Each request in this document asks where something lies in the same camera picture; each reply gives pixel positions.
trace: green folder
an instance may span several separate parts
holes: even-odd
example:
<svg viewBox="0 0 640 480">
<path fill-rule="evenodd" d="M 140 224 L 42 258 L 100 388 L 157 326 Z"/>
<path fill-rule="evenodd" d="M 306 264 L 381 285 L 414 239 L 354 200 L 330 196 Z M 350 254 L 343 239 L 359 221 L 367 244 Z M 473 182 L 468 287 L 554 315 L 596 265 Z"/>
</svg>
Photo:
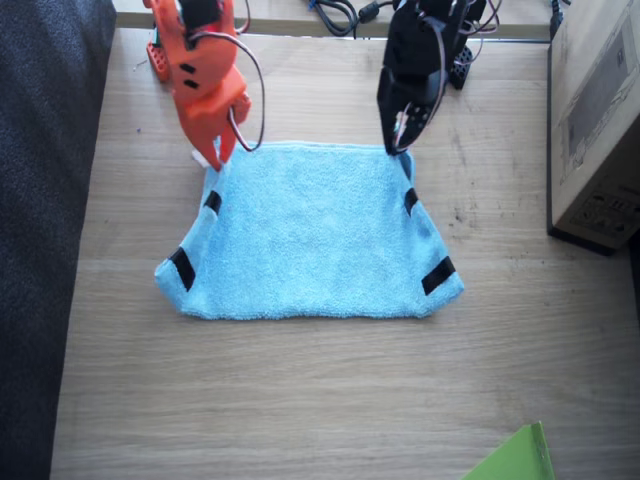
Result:
<svg viewBox="0 0 640 480">
<path fill-rule="evenodd" d="M 555 480 L 542 423 L 522 427 L 463 480 Z"/>
</svg>

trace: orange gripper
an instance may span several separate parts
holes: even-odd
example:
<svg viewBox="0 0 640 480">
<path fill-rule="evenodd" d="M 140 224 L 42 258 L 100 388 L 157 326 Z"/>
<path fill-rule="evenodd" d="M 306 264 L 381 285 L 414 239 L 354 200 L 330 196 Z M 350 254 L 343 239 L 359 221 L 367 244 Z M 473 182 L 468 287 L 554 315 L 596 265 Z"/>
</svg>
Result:
<svg viewBox="0 0 640 480">
<path fill-rule="evenodd" d="M 175 0 L 143 2 L 153 10 L 162 41 L 162 47 L 151 43 L 147 46 L 149 60 L 160 81 L 172 81 L 173 99 L 187 138 L 213 168 L 220 170 L 220 162 L 229 160 L 236 144 L 229 111 L 233 109 L 235 121 L 240 124 L 251 108 L 246 82 L 234 65 L 237 47 L 222 38 L 203 37 L 194 48 L 188 48 L 187 32 Z M 220 19 L 202 30 L 235 37 L 233 0 L 219 4 Z M 214 146 L 218 138 L 219 154 Z"/>
</svg>

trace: blue towel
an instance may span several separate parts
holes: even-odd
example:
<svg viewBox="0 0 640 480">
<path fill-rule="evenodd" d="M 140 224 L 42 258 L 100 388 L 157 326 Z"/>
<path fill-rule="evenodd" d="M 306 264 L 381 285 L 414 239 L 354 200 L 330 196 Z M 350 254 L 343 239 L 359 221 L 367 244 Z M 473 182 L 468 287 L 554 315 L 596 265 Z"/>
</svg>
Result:
<svg viewBox="0 0 640 480">
<path fill-rule="evenodd" d="M 209 168 L 198 218 L 156 270 L 206 319 L 424 317 L 464 289 L 409 154 L 273 143 Z"/>
</svg>

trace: wire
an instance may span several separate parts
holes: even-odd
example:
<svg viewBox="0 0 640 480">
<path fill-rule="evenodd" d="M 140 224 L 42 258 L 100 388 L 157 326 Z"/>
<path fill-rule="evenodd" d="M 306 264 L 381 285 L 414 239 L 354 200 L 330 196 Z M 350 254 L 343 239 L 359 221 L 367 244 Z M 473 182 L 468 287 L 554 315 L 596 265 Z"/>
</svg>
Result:
<svg viewBox="0 0 640 480">
<path fill-rule="evenodd" d="M 438 30 L 436 20 L 433 17 L 425 17 L 424 22 L 431 27 L 431 30 L 433 30 L 433 33 L 435 34 L 436 39 L 438 40 L 438 53 L 440 55 L 440 86 L 438 88 L 438 96 L 436 97 L 436 104 L 431 109 L 431 112 L 429 113 L 429 118 L 424 124 L 423 128 L 426 128 L 431 123 L 431 120 L 433 120 L 433 116 L 435 115 L 436 111 L 440 107 L 440 103 L 442 102 L 442 97 L 444 96 L 444 86 L 446 83 L 446 75 L 444 70 L 445 55 L 444 55 L 444 41 L 442 40 L 442 33 L 440 33 L 440 30 Z M 409 106 L 410 104 L 408 104 L 405 107 L 404 112 L 402 113 L 402 117 L 400 117 L 401 123 L 404 120 L 404 116 L 406 115 L 406 112 L 408 111 Z M 409 144 L 403 145 L 401 147 L 399 146 L 399 141 L 400 141 L 400 138 L 396 138 L 395 147 L 398 153 L 405 152 L 407 148 L 409 148 L 413 144 L 413 142 L 410 142 Z"/>
<path fill-rule="evenodd" d="M 486 35 L 486 34 L 489 34 L 489 33 L 495 33 L 498 30 L 498 28 L 500 27 L 500 17 L 498 16 L 498 11 L 500 10 L 500 7 L 502 6 L 502 0 L 498 0 L 498 6 L 497 7 L 493 4 L 493 0 L 487 0 L 487 3 L 489 4 L 489 7 L 491 8 L 491 11 L 493 12 L 491 14 L 491 16 L 487 19 L 487 21 L 483 25 L 481 25 L 479 27 L 476 27 L 475 30 L 460 30 L 460 33 L 462 35 L 467 35 L 467 36 L 476 35 L 476 34 L 484 34 L 484 35 Z M 487 30 L 487 26 L 491 23 L 491 21 L 494 18 L 496 19 L 496 24 L 493 27 L 491 27 L 490 29 Z"/>
<path fill-rule="evenodd" d="M 356 12 L 356 9 L 349 0 L 311 0 L 309 2 L 309 9 L 313 8 L 318 12 L 320 19 L 332 35 L 335 35 L 336 37 L 346 37 L 350 33 L 353 33 L 353 38 L 355 39 L 357 38 L 356 29 L 358 25 L 370 22 L 376 18 L 382 7 L 390 5 L 393 5 L 393 1 L 378 3 L 377 0 L 373 0 L 362 8 L 360 12 Z M 341 27 L 331 20 L 323 7 L 333 8 L 334 10 L 341 12 L 345 17 L 347 17 L 347 26 Z"/>
<path fill-rule="evenodd" d="M 353 32 L 353 38 L 356 38 L 356 27 L 358 26 L 360 19 L 358 18 L 356 9 L 353 8 L 353 5 L 349 0 L 312 0 L 310 7 L 318 12 L 320 19 L 332 35 L 335 35 L 336 37 L 346 37 Z M 342 12 L 347 17 L 347 26 L 341 27 L 336 24 L 327 16 L 323 7 L 333 8 Z"/>
<path fill-rule="evenodd" d="M 551 21 L 549 22 L 549 36 L 551 40 L 553 40 L 556 33 L 558 33 L 560 25 L 562 25 L 564 13 L 560 8 L 560 2 L 558 0 L 551 0 L 551 9 L 553 10 L 553 14 L 551 15 Z"/>
<path fill-rule="evenodd" d="M 247 33 L 249 31 L 249 27 L 251 26 L 251 9 L 249 8 L 249 0 L 245 0 L 245 4 L 247 5 L 247 21 L 244 22 L 244 25 L 240 28 L 236 28 L 236 35 Z"/>
<path fill-rule="evenodd" d="M 247 141 L 242 136 L 242 133 L 240 133 L 240 129 L 236 124 L 236 120 L 233 114 L 233 107 L 229 110 L 229 123 L 231 124 L 231 128 L 233 129 L 233 133 L 235 133 L 236 138 L 238 139 L 238 142 L 240 143 L 240 145 L 242 145 L 242 147 L 247 152 L 253 152 L 258 148 L 260 148 L 260 145 L 262 145 L 262 139 L 264 138 L 266 95 L 265 95 L 265 88 L 264 88 L 264 77 L 262 76 L 262 69 L 260 68 L 260 63 L 258 62 L 258 59 L 255 57 L 253 52 L 249 49 L 249 47 L 247 47 L 244 43 L 242 43 L 240 40 L 238 40 L 232 35 L 229 35 L 227 33 L 222 33 L 222 32 L 200 31 L 200 32 L 194 33 L 191 37 L 189 37 L 189 41 L 193 42 L 202 37 L 218 38 L 218 39 L 226 40 L 227 42 L 233 43 L 236 47 L 238 47 L 240 50 L 246 53 L 249 56 L 249 58 L 251 58 L 251 60 L 253 61 L 253 64 L 256 66 L 256 69 L 258 70 L 258 76 L 260 77 L 260 88 L 262 90 L 262 126 L 260 127 L 260 135 L 258 136 L 258 142 L 254 147 L 249 146 Z"/>
<path fill-rule="evenodd" d="M 564 3 L 567 6 L 571 6 L 571 2 L 572 0 L 562 0 L 562 3 Z M 550 0 L 551 3 L 551 8 L 553 9 L 553 13 L 557 13 L 560 10 L 560 3 L 558 2 L 558 0 Z"/>
</svg>

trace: wooden surface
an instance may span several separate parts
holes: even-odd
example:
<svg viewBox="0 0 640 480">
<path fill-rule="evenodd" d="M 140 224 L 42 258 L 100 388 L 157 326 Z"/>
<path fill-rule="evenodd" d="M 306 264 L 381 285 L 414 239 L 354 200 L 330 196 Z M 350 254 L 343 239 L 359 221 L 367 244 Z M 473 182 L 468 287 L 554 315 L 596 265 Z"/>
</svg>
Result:
<svg viewBox="0 0 640 480">
<path fill-rule="evenodd" d="M 154 285 L 204 172 L 169 94 L 136 67 L 148 35 L 117 31 L 111 54 L 53 479 L 455 480 L 537 420 L 559 479 L 637 476 L 628 254 L 545 233 L 545 46 L 486 45 L 413 149 L 466 283 L 456 303 L 426 320 L 238 323 L 181 317 Z M 246 40 L 269 141 L 381 141 L 384 42 Z M 257 126 L 254 114 L 249 137 Z"/>
<path fill-rule="evenodd" d="M 251 32 L 275 35 L 330 36 L 318 14 L 310 12 L 308 0 L 249 0 L 251 7 Z M 356 11 L 367 5 L 369 0 L 352 0 Z M 142 0 L 113 0 L 118 12 L 119 27 L 151 28 L 153 15 L 144 7 Z M 244 0 L 235 0 L 236 17 L 239 23 L 246 18 Z M 342 22 L 344 15 L 327 14 L 336 22 Z M 495 35 L 499 38 L 549 39 L 551 20 L 549 0 L 504 0 L 500 10 L 501 28 Z M 380 10 L 378 18 L 358 29 L 362 36 L 386 37 L 392 7 Z"/>
</svg>

